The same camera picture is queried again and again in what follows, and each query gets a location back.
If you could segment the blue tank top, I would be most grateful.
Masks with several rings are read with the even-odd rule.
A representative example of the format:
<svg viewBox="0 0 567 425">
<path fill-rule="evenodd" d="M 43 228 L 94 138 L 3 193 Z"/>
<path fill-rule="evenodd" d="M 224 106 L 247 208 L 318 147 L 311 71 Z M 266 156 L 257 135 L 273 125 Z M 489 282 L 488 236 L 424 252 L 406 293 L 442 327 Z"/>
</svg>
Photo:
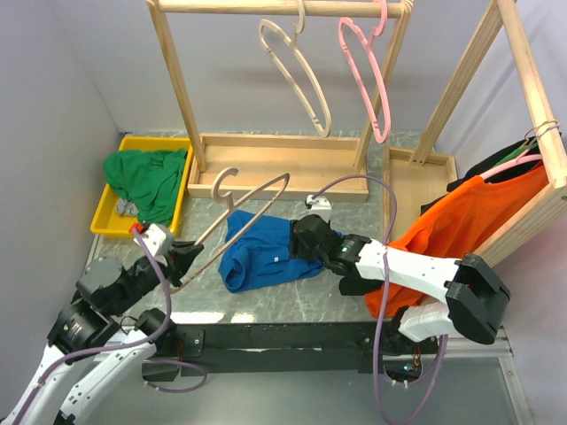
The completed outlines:
<svg viewBox="0 0 567 425">
<path fill-rule="evenodd" d="M 321 261 L 291 255 L 291 228 L 291 220 L 261 216 L 221 256 L 218 272 L 226 289 L 241 293 L 319 275 Z"/>
</svg>

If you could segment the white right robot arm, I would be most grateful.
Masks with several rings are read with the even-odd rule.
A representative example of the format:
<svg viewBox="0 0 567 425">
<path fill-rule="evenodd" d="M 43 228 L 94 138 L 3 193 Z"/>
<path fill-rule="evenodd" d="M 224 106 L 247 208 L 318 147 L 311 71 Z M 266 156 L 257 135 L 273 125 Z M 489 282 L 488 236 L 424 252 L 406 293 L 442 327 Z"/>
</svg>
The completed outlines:
<svg viewBox="0 0 567 425">
<path fill-rule="evenodd" d="M 387 247 L 366 236 L 342 236 L 318 215 L 291 224 L 291 254 L 316 259 L 338 275 L 344 296 L 373 290 L 392 294 L 393 285 L 430 298 L 421 306 L 396 308 L 388 331 L 396 352 L 409 352 L 418 342 L 458 333 L 478 344 L 493 344 L 510 301 L 510 291 L 478 255 L 442 259 Z"/>
</svg>

